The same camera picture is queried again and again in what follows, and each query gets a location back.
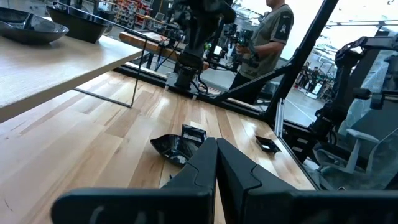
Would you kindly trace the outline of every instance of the man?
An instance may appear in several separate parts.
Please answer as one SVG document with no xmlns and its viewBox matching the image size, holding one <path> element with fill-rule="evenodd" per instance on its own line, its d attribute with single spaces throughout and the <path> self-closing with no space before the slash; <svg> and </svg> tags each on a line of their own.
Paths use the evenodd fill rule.
<svg viewBox="0 0 398 224">
<path fill-rule="evenodd" d="M 289 38 L 290 30 L 294 23 L 291 8 L 285 4 L 285 0 L 266 1 L 267 6 L 272 11 L 259 24 L 252 37 L 254 48 L 260 58 L 259 66 L 258 68 L 253 68 L 243 63 L 229 88 L 230 90 L 273 71 Z M 251 52 L 247 47 L 238 45 L 236 46 L 236 51 L 238 54 L 244 54 L 244 58 L 250 58 Z M 258 83 L 257 86 L 234 98 L 252 105 L 264 85 L 265 83 Z"/>
</svg>

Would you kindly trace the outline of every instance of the black bowl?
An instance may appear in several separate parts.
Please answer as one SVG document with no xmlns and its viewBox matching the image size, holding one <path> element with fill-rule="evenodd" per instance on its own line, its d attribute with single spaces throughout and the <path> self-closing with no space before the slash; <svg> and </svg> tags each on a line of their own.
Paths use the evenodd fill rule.
<svg viewBox="0 0 398 224">
<path fill-rule="evenodd" d="M 185 165 L 202 144 L 175 134 L 163 135 L 150 140 L 150 143 L 160 155 L 178 166 Z"/>
<path fill-rule="evenodd" d="M 69 7 L 47 6 L 51 19 L 69 28 L 67 36 L 95 44 L 110 26 L 110 22 L 98 19 L 88 12 Z"/>
<path fill-rule="evenodd" d="M 63 37 L 69 29 L 29 12 L 0 7 L 0 35 L 29 45 L 47 44 Z"/>
</svg>

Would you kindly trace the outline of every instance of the chair armrest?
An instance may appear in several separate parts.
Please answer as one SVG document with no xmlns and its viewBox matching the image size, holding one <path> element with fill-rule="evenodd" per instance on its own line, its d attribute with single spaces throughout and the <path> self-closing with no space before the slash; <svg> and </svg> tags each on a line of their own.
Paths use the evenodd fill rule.
<svg viewBox="0 0 398 224">
<path fill-rule="evenodd" d="M 353 130 L 353 129 L 349 128 L 349 129 L 347 129 L 347 132 L 350 135 L 354 136 L 354 138 L 356 138 L 356 139 L 363 139 L 363 140 L 367 140 L 367 141 L 374 142 L 374 143 L 380 142 L 377 138 L 373 137 L 372 135 L 362 133 L 361 131 L 357 131 L 357 130 Z"/>
</svg>

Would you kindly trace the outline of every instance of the olive green t-shirt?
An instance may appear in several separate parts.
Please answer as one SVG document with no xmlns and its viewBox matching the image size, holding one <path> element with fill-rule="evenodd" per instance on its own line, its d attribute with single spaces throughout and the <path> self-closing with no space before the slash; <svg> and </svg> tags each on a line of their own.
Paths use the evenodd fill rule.
<svg viewBox="0 0 398 224">
<path fill-rule="evenodd" d="M 252 41 L 254 46 L 268 44 L 269 42 L 279 42 L 286 44 L 290 30 L 294 23 L 294 15 L 291 8 L 284 4 L 280 8 L 270 12 L 261 21 L 259 27 L 254 32 Z M 269 54 L 260 58 L 258 68 L 250 67 L 242 63 L 240 74 L 246 78 L 254 79 L 273 71 L 282 52 Z M 249 59 L 249 54 L 244 54 L 243 58 Z"/>
</svg>

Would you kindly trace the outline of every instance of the white table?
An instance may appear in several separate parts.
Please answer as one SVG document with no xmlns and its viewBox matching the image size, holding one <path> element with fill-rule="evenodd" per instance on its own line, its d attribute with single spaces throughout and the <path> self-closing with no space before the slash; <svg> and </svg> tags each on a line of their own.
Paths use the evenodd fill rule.
<svg viewBox="0 0 398 224">
<path fill-rule="evenodd" d="M 62 37 L 28 46 L 0 37 L 0 123 L 141 55 L 102 36 L 96 44 Z"/>
</svg>

